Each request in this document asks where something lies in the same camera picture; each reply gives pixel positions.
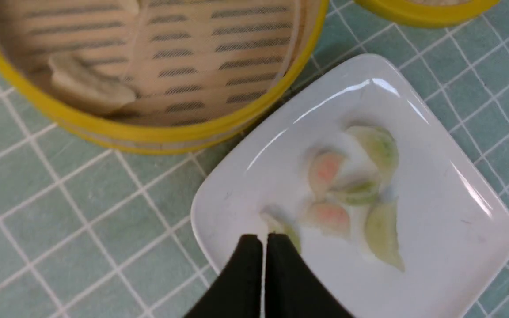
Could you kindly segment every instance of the countertop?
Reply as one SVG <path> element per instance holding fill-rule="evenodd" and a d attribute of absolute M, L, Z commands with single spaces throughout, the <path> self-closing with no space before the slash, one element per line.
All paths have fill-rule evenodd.
<path fill-rule="evenodd" d="M 285 100 L 361 53 L 412 83 L 509 208 L 509 0 L 444 30 L 332 0 Z M 178 318 L 216 278 L 190 227 L 194 193 L 240 136 L 145 157 L 72 137 L 0 77 L 0 318 Z M 509 318 L 509 263 L 467 314 Z"/>

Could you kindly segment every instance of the yellow steamer rim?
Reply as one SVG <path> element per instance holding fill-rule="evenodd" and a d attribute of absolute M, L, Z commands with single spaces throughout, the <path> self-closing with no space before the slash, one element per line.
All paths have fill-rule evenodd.
<path fill-rule="evenodd" d="M 0 52 L 0 74 L 38 110 L 58 125 L 103 147 L 145 155 L 168 155 L 196 151 L 229 139 L 246 129 L 269 110 L 292 85 L 315 48 L 327 15 L 328 0 L 311 0 L 317 7 L 307 42 L 284 77 L 264 95 L 234 113 L 204 123 L 178 127 L 128 125 L 95 117 L 59 101 L 26 79 Z"/>
<path fill-rule="evenodd" d="M 428 6 L 410 0 L 355 0 L 388 20 L 420 28 L 444 28 L 468 21 L 500 0 L 470 0 L 450 6 Z"/>

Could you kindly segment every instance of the raw dumpling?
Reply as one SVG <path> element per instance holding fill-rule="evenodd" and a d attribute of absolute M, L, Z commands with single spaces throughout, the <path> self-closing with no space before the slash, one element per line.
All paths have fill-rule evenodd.
<path fill-rule="evenodd" d="M 338 204 L 315 203 L 300 220 L 303 224 L 320 229 L 325 235 L 350 238 L 351 218 Z"/>
<path fill-rule="evenodd" d="M 373 207 L 366 219 L 364 233 L 366 243 L 377 258 L 404 272 L 404 261 L 398 251 L 397 203 L 380 203 Z"/>
<path fill-rule="evenodd" d="M 300 236 L 296 232 L 296 230 L 289 225 L 287 222 L 278 219 L 277 217 L 271 215 L 267 212 L 261 212 L 260 217 L 263 221 L 266 222 L 268 227 L 268 233 L 277 233 L 277 234 L 285 234 L 288 235 L 289 239 L 292 241 L 294 247 L 297 252 L 301 254 L 301 241 Z"/>
<path fill-rule="evenodd" d="M 345 156 L 330 151 L 318 155 L 309 167 L 309 187 L 317 199 L 323 199 L 335 182 L 335 178 L 345 161 Z"/>
<path fill-rule="evenodd" d="M 382 184 L 388 185 L 400 161 L 394 137 L 384 128 L 360 125 L 350 127 L 347 129 L 347 133 L 359 141 L 361 147 L 380 171 Z"/>

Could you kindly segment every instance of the white plate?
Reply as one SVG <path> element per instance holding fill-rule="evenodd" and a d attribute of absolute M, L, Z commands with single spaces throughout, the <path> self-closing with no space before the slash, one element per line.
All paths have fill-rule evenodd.
<path fill-rule="evenodd" d="M 343 151 L 354 123 L 387 128 L 400 166 L 398 238 L 406 272 L 364 258 L 356 244 L 301 228 L 302 256 L 358 318 L 459 318 L 509 259 L 509 212 L 390 62 L 362 55 L 334 68 L 244 139 L 199 189 L 192 226 L 220 271 L 240 235 L 266 236 L 258 214 L 294 220 L 312 201 L 308 161 Z"/>

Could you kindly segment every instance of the plate rim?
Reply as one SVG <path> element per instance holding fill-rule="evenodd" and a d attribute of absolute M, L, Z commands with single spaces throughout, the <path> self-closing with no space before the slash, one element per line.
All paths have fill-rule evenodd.
<path fill-rule="evenodd" d="M 262 123 L 260 123 L 255 129 L 253 129 L 253 131 L 251 131 L 251 133 L 246 135 L 246 137 L 244 137 L 244 139 L 242 139 L 242 141 L 240 143 L 238 143 L 238 145 L 232 151 L 230 151 L 224 157 L 224 159 L 222 159 L 222 161 L 220 161 L 220 163 L 216 166 L 215 169 L 213 169 L 213 171 L 210 173 L 210 175 L 208 175 L 206 177 L 206 179 L 204 180 L 204 182 L 202 183 L 202 185 L 200 186 L 200 188 L 198 189 L 198 191 L 194 195 L 194 199 L 192 201 L 192 205 L 191 205 L 191 208 L 190 208 L 190 223 L 192 225 L 192 232 L 194 232 L 194 237 L 196 238 L 196 241 L 197 241 L 198 245 L 200 246 L 200 249 L 201 249 L 202 253 L 205 255 L 206 259 L 208 260 L 209 265 L 212 267 L 214 272 L 216 272 L 216 274 L 219 274 L 222 269 L 218 269 L 217 268 L 217 266 L 216 266 L 212 256 L 208 253 L 208 250 L 207 250 L 206 246 L 204 245 L 204 242 L 202 241 L 202 239 L 200 238 L 200 235 L 198 234 L 198 224 L 197 224 L 197 216 L 196 216 L 196 213 L 197 213 L 196 211 L 198 211 L 198 201 L 199 201 L 198 197 L 200 197 L 198 194 L 202 193 L 205 190 L 205 188 L 207 187 L 207 185 L 209 183 L 210 177 L 212 175 L 214 175 L 214 173 L 216 173 L 218 170 L 221 169 L 221 167 L 223 167 L 225 165 L 225 161 L 227 161 L 231 157 L 234 157 L 236 153 L 239 153 L 241 151 L 241 149 L 239 149 L 239 147 L 241 145 L 244 145 L 244 144 L 248 143 L 249 139 L 252 139 L 253 136 L 257 135 L 257 131 L 263 130 L 265 128 L 265 125 L 267 125 L 269 121 L 274 121 L 273 118 L 277 117 L 278 114 L 280 114 L 282 112 L 285 112 L 286 111 L 285 109 L 288 107 L 287 105 L 291 104 L 291 103 L 295 103 L 295 99 L 297 97 L 299 97 L 299 95 L 302 92 L 312 90 L 313 89 L 312 87 L 316 87 L 320 82 L 328 81 L 329 78 L 334 78 L 333 77 L 333 71 L 334 70 L 338 70 L 340 68 L 347 68 L 349 65 L 354 64 L 354 63 L 363 63 L 364 61 L 362 61 L 362 60 L 370 60 L 370 62 L 377 62 L 377 63 L 386 64 L 393 72 L 395 72 L 402 79 L 402 81 L 406 85 L 408 85 L 408 87 L 410 88 L 411 92 L 422 103 L 422 106 L 424 107 L 425 111 L 428 112 L 430 115 L 432 115 L 432 117 L 436 120 L 436 125 L 439 125 L 440 129 L 443 129 L 445 131 L 445 137 L 450 138 L 453 141 L 453 143 L 456 145 L 457 149 L 460 151 L 460 154 L 464 158 L 467 159 L 466 167 L 472 168 L 475 171 L 475 175 L 477 177 L 479 177 L 483 181 L 484 186 L 487 187 L 487 189 L 490 191 L 490 194 L 497 199 L 497 201 L 499 202 L 499 206 L 502 207 L 502 209 L 505 212 L 507 212 L 506 215 L 507 215 L 507 218 L 509 219 L 509 208 L 504 204 L 504 202 L 502 201 L 500 196 L 491 187 L 491 185 L 488 183 L 487 179 L 476 168 L 474 163 L 470 159 L 468 159 L 468 156 L 464 153 L 463 149 L 456 143 L 456 141 L 452 138 L 452 136 L 449 134 L 447 129 L 444 128 L 444 126 L 442 125 L 441 121 L 437 118 L 437 116 L 435 116 L 433 114 L 433 112 L 431 111 L 431 109 L 429 107 L 427 107 L 425 101 L 419 96 L 419 94 L 416 92 L 414 87 L 412 87 L 412 85 L 409 83 L 409 81 L 406 80 L 406 78 L 398 70 L 398 68 L 395 67 L 389 60 L 387 60 L 383 56 L 379 56 L 378 54 L 370 54 L 370 53 L 360 54 L 359 56 L 350 58 L 349 60 L 346 60 L 345 62 L 337 65 L 336 67 L 332 68 L 327 73 L 325 73 L 323 76 L 321 76 L 321 78 L 313 81 L 305 89 L 299 91 L 289 101 L 287 101 L 284 105 L 279 107 L 279 109 L 277 109 L 267 119 L 265 119 Z M 509 262 L 509 246 L 505 246 L 505 252 L 506 252 L 505 256 L 507 256 L 507 257 L 505 257 L 501 261 L 501 266 L 499 268 L 497 267 L 497 268 L 493 269 L 494 274 L 490 275 L 489 278 L 487 279 L 487 281 L 485 282 L 485 284 L 481 285 L 480 290 L 478 292 L 476 292 L 475 294 L 473 294 L 472 298 L 468 301 L 468 303 L 470 305 L 467 306 L 467 308 L 465 308 L 464 310 L 462 310 L 462 314 L 460 316 L 458 316 L 457 318 L 462 318 L 471 309 L 471 307 L 478 301 L 479 297 L 484 293 L 484 291 L 489 287 L 489 285 L 493 282 L 493 280 L 498 276 L 498 274 L 501 272 L 501 270 L 505 266 L 507 266 L 507 264 Z"/>

